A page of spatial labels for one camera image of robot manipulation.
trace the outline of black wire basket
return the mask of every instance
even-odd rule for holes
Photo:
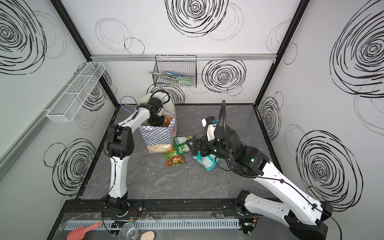
[[[196,55],[156,55],[153,83],[195,88],[197,82]]]

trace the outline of white wire basket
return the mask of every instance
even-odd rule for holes
[[[102,62],[88,62],[46,116],[52,122],[71,122],[104,72]]]

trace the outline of sponge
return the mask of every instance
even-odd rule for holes
[[[141,235],[140,240],[154,240],[155,239],[155,233],[152,231],[146,232],[143,235]]]

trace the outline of teal plastic bag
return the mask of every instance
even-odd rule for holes
[[[200,151],[197,153],[197,156],[193,156],[194,159],[196,159],[201,165],[205,167],[206,170],[211,171],[216,167],[216,162],[220,162],[220,158],[216,157],[216,162],[215,162],[215,155],[211,154],[206,157],[202,157],[200,155]]]

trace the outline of wall-mounted basket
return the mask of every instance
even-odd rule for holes
[[[71,122],[104,72],[102,62],[88,62],[46,116],[53,122]]]
[[[168,83],[195,88],[197,82],[196,55],[156,55],[152,78],[155,86]]]

